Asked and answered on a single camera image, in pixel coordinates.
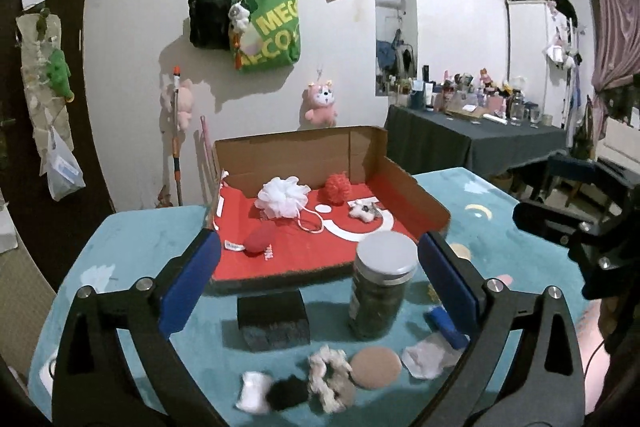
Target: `metal screw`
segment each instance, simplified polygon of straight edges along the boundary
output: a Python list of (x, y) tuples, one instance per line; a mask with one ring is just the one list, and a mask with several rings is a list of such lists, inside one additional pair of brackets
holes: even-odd
[(549, 295), (551, 295), (554, 299), (559, 299), (562, 297), (562, 290), (558, 288), (558, 286), (549, 286), (547, 290)]
[(141, 292), (147, 291), (151, 286), (154, 285), (154, 280), (149, 277), (143, 277), (142, 279), (138, 279), (136, 282), (136, 290)]
[(93, 291), (94, 289), (91, 286), (82, 286), (82, 288), (76, 292), (76, 295), (80, 299), (86, 299)]
[(486, 282), (486, 287), (489, 288), (492, 292), (500, 293), (504, 290), (504, 284), (500, 279), (489, 279)]

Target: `teal tablecloth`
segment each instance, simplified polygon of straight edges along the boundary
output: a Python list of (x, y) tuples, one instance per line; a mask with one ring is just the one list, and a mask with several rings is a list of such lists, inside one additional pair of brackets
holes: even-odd
[[(516, 203), (513, 198), (463, 168), (418, 174), (416, 179), (449, 209), (447, 240), (469, 248), (474, 265), (484, 277), (506, 273), (513, 277), (513, 289), (536, 293), (547, 285), (557, 285), (564, 291), (574, 319), (581, 314), (586, 301), (580, 295), (582, 279), (578, 267), (567, 259), (566, 249), (516, 229), (511, 220)], [(465, 210), (475, 203), (490, 210), (492, 218), (476, 209)], [(48, 417), (51, 400), (38, 374), (58, 346), (74, 293), (83, 283), (92, 281), (86, 270), (113, 266), (112, 273), (109, 269), (102, 275), (107, 291), (129, 288), (145, 275), (155, 276), (171, 257), (184, 251), (201, 228), (205, 212), (199, 206), (124, 212), (108, 217), (94, 233), (60, 286), (31, 364), (30, 396)], [(428, 302), (426, 289), (426, 277), (418, 273), (392, 331), (376, 344), (400, 353), (430, 333), (422, 318)], [(408, 425), (436, 393), (444, 376), (418, 381), (403, 370), (392, 387), (358, 391), (355, 407), (332, 416), (322, 415), (317, 407), (308, 405), (266, 417), (252, 417), (234, 408), (245, 371), (263, 371), (276, 378), (291, 374), (306, 378), (306, 357), (322, 344), (344, 349), (349, 356), (365, 345), (353, 341), (346, 326), (350, 280), (304, 287), (302, 295), (311, 327), (311, 346), (252, 354), (246, 350), (236, 324), (236, 297), (207, 295), (200, 298), (186, 327), (172, 335), (171, 342), (203, 393), (232, 426)], [(142, 396), (162, 410), (130, 336), (121, 332), (120, 338)], [(517, 338), (517, 333), (511, 333), (487, 388), (487, 401), (504, 380)]]

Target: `jar lid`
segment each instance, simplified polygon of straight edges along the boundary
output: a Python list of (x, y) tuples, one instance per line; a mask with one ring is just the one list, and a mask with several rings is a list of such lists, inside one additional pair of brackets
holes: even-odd
[(410, 280), (418, 266), (418, 247), (400, 232), (376, 232), (356, 247), (355, 269), (365, 279), (383, 286)]

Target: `black sponge block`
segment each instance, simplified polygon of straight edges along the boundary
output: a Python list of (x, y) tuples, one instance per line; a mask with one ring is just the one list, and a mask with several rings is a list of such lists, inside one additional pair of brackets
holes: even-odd
[(300, 290), (238, 298), (238, 327), (252, 351), (304, 346), (309, 320)]
[(278, 380), (267, 393), (267, 402), (274, 411), (290, 409), (305, 403), (308, 399), (308, 384), (293, 375), (287, 380)]

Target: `air conditioner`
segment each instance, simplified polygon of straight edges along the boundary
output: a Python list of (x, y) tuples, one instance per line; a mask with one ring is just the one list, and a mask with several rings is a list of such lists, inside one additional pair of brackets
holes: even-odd
[(395, 10), (405, 11), (406, 0), (376, 0), (376, 6), (381, 8), (393, 8)]

